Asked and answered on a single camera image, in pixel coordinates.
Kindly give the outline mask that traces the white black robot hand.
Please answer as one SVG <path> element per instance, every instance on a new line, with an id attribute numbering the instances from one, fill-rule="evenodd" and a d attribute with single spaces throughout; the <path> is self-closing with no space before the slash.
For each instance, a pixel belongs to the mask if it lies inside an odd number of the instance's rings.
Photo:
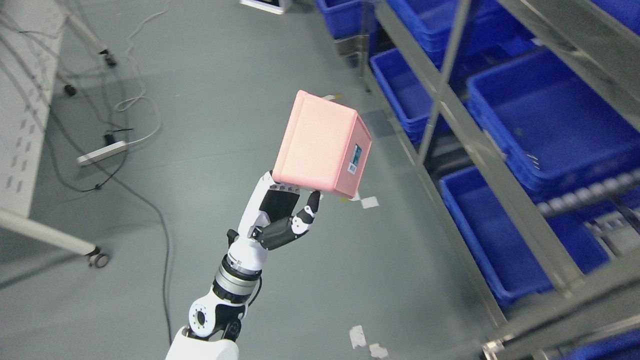
<path id="1" fill-rule="evenodd" d="M 300 188 L 274 180 L 266 171 L 256 183 L 236 231 L 231 231 L 226 268 L 262 271 L 269 251 L 307 234 L 314 222 L 321 193 L 311 192 L 306 206 L 295 212 Z"/>

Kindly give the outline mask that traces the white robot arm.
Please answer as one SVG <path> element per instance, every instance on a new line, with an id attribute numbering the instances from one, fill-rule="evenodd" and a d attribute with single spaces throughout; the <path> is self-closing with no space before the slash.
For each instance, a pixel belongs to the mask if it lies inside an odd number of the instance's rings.
<path id="1" fill-rule="evenodd" d="M 178 330 L 168 360 L 237 360 L 242 320 L 263 284 L 268 251 L 306 235 L 322 194 L 314 190 L 297 213 L 299 186 L 259 178 L 237 229 L 227 231 L 228 250 L 208 292 L 190 306 L 187 325 Z"/>

